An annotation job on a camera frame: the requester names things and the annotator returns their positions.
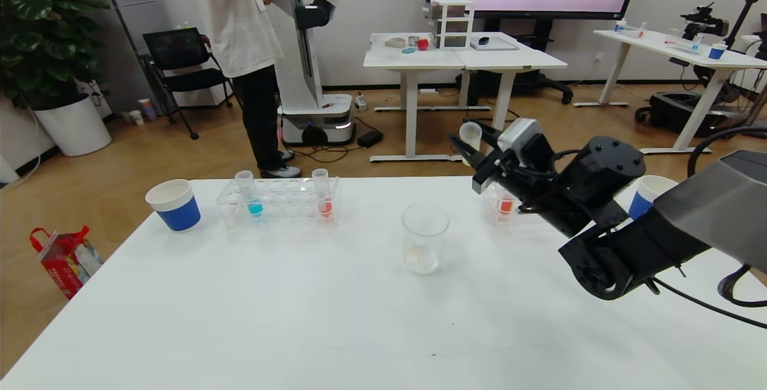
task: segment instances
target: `blue paper cup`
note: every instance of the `blue paper cup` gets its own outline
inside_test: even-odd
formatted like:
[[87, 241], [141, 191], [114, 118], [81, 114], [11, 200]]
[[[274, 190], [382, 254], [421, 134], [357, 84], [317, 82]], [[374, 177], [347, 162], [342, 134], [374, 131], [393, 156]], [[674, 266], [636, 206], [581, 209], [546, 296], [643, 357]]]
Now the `blue paper cup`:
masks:
[[189, 180], [162, 182], [151, 188], [145, 199], [173, 231], [184, 231], [200, 221], [200, 208], [197, 207]]
[[633, 194], [633, 201], [631, 207], [628, 209], [628, 214], [631, 219], [637, 220], [639, 216], [647, 213], [647, 210], [653, 206], [653, 202], [657, 197], [665, 194], [666, 191], [676, 187], [679, 183], [674, 182], [671, 179], [660, 176], [643, 176], [639, 178], [639, 185], [636, 188], [636, 194]]
[[709, 52], [709, 58], [721, 59], [721, 55], [727, 50], [727, 44], [713, 44], [711, 46], [711, 52]]

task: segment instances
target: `black pants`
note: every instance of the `black pants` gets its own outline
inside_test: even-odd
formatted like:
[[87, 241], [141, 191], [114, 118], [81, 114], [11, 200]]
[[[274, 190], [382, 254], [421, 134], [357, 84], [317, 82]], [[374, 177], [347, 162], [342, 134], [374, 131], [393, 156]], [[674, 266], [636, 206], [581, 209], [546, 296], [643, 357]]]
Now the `black pants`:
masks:
[[233, 78], [235, 95], [242, 103], [242, 123], [261, 170], [282, 166], [277, 149], [277, 101], [274, 66]]

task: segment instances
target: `black chair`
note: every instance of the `black chair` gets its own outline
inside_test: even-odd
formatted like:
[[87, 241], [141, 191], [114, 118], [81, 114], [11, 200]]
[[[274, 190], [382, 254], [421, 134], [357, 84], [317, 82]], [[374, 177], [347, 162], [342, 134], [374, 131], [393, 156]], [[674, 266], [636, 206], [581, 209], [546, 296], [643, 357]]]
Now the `black chair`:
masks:
[[[234, 93], [232, 82], [230, 79], [224, 77], [224, 74], [221, 72], [221, 65], [219, 65], [219, 62], [213, 57], [213, 54], [208, 52], [205, 43], [203, 43], [203, 36], [197, 32], [197, 28], [175, 29], [172, 31], [143, 34], [143, 38], [146, 47], [152, 55], [150, 65], [157, 77], [161, 80], [162, 86], [165, 87], [165, 91], [170, 96], [170, 101], [174, 106], [173, 110], [169, 111], [165, 101], [160, 101], [162, 109], [165, 111], [165, 115], [168, 116], [170, 123], [175, 123], [176, 120], [173, 118], [173, 114], [177, 112], [184, 122], [184, 125], [186, 125], [186, 129], [189, 130], [189, 136], [192, 140], [197, 140], [200, 136], [192, 131], [192, 127], [190, 127], [189, 122], [186, 121], [186, 117], [179, 108], [176, 98], [173, 97], [173, 92], [191, 92], [192, 90], [210, 89], [213, 86], [221, 84], [224, 87], [227, 107], [232, 107], [230, 94], [227, 92], [228, 83], [232, 88], [232, 93]], [[163, 71], [172, 69], [201, 65], [208, 62], [209, 59], [213, 59], [213, 62], [216, 62], [216, 66], [218, 66], [219, 69], [207, 68], [202, 71], [194, 71], [189, 74], [169, 77], [165, 76], [163, 73]]]

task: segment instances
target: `white t-shirt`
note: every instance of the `white t-shirt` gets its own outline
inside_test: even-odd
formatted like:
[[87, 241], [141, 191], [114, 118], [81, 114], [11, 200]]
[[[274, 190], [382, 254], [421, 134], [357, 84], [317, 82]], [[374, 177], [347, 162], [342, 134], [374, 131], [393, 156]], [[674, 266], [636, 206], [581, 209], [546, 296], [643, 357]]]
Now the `white t-shirt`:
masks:
[[282, 57], [262, 0], [200, 0], [209, 17], [213, 55], [227, 77], [274, 65]]

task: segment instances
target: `white plant pot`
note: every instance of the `white plant pot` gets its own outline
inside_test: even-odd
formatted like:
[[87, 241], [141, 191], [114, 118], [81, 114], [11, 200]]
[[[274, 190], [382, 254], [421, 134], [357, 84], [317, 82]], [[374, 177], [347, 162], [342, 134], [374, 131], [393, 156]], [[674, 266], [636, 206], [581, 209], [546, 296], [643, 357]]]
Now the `white plant pot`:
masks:
[[52, 110], [35, 110], [35, 116], [61, 153], [68, 157], [96, 152], [112, 142], [112, 136], [90, 95], [74, 104]]

